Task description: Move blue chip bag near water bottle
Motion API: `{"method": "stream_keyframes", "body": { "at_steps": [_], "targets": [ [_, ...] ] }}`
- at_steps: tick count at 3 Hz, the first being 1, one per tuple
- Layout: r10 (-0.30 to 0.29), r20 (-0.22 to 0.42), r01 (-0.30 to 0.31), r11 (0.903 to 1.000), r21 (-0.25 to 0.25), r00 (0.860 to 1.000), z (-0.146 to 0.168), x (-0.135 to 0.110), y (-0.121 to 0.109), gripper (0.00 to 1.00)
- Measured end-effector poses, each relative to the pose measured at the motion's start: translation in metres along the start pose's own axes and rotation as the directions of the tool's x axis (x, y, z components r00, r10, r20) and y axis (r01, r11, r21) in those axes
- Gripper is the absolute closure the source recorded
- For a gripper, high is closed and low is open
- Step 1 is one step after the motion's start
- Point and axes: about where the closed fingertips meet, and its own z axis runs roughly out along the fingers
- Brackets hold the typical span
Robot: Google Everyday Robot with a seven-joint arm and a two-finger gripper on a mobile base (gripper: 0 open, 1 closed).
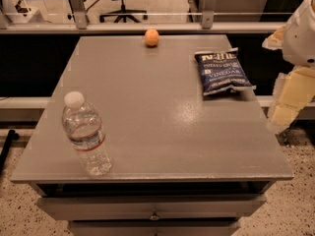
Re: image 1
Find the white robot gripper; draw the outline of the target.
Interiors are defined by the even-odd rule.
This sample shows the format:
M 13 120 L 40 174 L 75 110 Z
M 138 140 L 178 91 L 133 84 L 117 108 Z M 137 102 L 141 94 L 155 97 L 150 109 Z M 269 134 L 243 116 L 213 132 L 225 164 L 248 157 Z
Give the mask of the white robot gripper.
M 286 22 L 262 43 L 269 50 L 283 50 L 283 59 L 294 66 L 279 73 L 268 110 L 270 127 L 288 127 L 315 97 L 315 11 L 314 0 L 303 0 Z

